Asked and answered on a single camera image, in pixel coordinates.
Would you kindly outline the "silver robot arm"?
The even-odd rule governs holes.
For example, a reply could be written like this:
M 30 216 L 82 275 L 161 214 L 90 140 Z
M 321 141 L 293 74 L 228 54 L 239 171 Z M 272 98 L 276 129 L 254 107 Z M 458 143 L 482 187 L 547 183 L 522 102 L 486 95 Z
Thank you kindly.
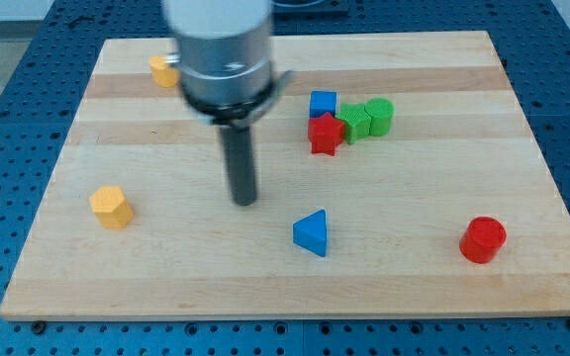
M 293 72 L 275 75 L 269 0 L 162 0 L 175 37 L 169 62 L 202 121 L 246 128 L 278 101 Z

